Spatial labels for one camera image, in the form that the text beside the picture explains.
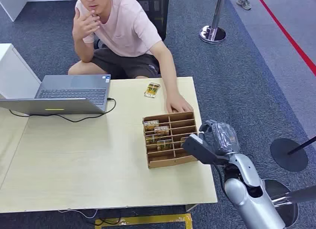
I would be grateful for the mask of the person's right hand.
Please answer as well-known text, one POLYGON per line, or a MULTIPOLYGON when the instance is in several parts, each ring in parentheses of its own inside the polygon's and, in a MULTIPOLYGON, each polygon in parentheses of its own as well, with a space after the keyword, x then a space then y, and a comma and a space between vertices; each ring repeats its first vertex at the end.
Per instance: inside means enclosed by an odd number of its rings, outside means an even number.
POLYGON ((87 14, 81 14, 78 8, 75 7, 72 38, 74 41, 82 40, 99 29, 100 24, 100 17, 95 15, 94 10, 88 11, 87 14))

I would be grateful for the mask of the person's left hand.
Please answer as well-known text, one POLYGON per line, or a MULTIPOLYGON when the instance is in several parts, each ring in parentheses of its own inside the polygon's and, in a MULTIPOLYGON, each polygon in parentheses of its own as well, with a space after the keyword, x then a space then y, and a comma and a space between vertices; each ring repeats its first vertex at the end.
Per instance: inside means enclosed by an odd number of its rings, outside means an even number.
POLYGON ((178 91, 167 92, 166 107, 168 113, 193 112, 193 108, 178 91))

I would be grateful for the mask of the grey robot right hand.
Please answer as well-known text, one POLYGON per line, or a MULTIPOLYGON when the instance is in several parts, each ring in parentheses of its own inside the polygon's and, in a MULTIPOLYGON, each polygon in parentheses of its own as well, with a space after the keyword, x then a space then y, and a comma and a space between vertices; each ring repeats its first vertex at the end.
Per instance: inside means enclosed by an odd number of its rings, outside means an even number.
POLYGON ((211 150, 216 155, 224 156, 240 152, 236 132, 227 123, 207 120, 201 125, 199 131, 212 133, 211 150))

